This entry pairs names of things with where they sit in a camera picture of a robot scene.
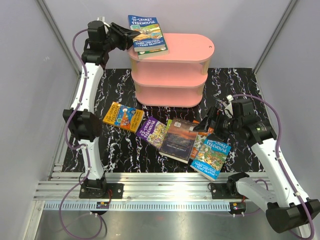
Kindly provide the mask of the dark brown paperback book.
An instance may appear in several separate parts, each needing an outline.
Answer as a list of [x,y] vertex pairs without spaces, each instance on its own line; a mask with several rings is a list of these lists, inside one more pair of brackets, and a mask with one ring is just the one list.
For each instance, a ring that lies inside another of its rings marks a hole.
[[187,164],[198,135],[198,132],[194,131],[197,125],[196,122],[175,117],[170,124],[159,153]]

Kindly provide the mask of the green paperback book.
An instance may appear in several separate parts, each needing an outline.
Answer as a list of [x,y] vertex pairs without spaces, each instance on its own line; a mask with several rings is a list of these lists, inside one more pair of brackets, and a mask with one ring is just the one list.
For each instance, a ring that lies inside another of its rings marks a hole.
[[134,38],[133,43],[139,60],[168,52],[164,34],[158,23],[140,26],[139,32],[141,34]]

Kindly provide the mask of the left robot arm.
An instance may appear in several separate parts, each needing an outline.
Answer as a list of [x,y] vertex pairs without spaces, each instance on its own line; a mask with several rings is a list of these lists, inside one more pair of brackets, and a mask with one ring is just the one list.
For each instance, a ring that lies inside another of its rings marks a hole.
[[126,51],[133,46],[139,31],[127,29],[103,20],[88,23],[76,33],[87,33],[82,54],[77,54],[82,66],[80,83],[69,109],[64,109],[64,138],[71,150],[81,151],[84,161],[83,178],[76,184],[81,199],[111,199],[113,191],[120,193],[123,185],[107,183],[99,151],[102,121],[95,115],[94,105],[98,84],[103,76],[109,53],[114,49]]

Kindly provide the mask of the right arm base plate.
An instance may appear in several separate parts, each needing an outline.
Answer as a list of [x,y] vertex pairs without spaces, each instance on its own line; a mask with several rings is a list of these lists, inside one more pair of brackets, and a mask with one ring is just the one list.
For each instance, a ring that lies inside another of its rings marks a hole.
[[216,183],[210,182],[207,185],[208,190],[211,193],[211,198],[216,200],[222,199],[234,199],[243,200],[246,199],[244,195],[241,195],[236,190],[233,183]]

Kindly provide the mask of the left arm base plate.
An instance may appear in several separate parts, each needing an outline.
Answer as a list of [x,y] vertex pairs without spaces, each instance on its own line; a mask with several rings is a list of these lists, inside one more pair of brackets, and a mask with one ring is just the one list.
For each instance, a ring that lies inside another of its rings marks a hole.
[[106,183],[101,188],[81,186],[79,191],[80,199],[109,199],[120,200],[124,193],[123,183]]

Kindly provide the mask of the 91-storey treehouse blue book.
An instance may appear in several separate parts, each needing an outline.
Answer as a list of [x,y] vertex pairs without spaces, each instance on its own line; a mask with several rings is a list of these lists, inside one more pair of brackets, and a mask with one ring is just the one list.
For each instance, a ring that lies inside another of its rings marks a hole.
[[166,45],[166,41],[156,17],[128,15],[129,27],[132,31],[140,32],[133,39],[135,52],[158,50]]

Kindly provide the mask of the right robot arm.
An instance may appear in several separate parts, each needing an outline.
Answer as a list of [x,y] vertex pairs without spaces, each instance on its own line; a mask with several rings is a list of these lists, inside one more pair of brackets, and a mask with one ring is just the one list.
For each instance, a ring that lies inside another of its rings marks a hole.
[[269,121],[258,118],[254,98],[247,94],[228,95],[224,108],[211,107],[193,130],[205,133],[213,128],[208,137],[209,146],[223,154],[230,150],[227,144],[230,135],[246,141],[262,163],[273,192],[257,184],[245,172],[230,175],[223,191],[233,199],[245,196],[254,202],[275,232],[309,225],[312,239],[315,235],[313,219],[320,212],[320,201],[311,199],[298,183],[280,149],[282,133],[275,132]]

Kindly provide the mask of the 130-storey treehouse orange book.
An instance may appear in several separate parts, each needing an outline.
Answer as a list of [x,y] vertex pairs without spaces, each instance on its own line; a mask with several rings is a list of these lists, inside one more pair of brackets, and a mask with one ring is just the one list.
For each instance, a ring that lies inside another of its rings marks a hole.
[[107,125],[136,133],[144,115],[145,112],[143,110],[128,107],[118,102],[113,102],[102,122]]

